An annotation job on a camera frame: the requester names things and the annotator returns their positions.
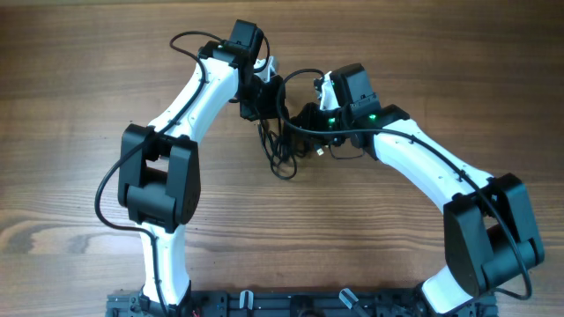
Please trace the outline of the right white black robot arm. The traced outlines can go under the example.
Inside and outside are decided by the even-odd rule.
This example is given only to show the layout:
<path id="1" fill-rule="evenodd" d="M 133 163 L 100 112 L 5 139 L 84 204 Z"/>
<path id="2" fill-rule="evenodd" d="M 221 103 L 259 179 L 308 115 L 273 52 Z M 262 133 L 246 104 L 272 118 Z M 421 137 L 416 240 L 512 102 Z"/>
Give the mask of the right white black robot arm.
<path id="1" fill-rule="evenodd" d="M 317 75 L 318 101 L 298 115 L 287 114 L 278 96 L 286 126 L 329 148 L 350 141 L 400 172 L 442 214 L 446 265 L 417 287 L 417 302 L 446 316 L 498 294 L 530 299 L 529 271 L 545 250 L 525 184 L 512 173 L 494 177 L 468 165 L 400 107 L 382 107 L 361 64 Z"/>

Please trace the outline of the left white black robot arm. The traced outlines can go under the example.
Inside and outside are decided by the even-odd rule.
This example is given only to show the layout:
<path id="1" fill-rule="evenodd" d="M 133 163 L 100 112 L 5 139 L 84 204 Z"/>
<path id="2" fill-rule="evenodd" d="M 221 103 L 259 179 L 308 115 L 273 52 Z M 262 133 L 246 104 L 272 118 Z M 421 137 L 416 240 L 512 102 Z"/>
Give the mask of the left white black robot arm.
<path id="1" fill-rule="evenodd" d="M 201 193 L 198 146 L 221 108 L 236 103 L 250 122 L 278 115 L 277 63 L 258 57 L 267 43 L 256 24 L 237 20 L 228 39 L 212 36 L 198 50 L 192 77 L 162 114 L 122 134 L 117 200 L 142 239 L 144 312 L 171 316 L 189 303 L 183 234 Z"/>

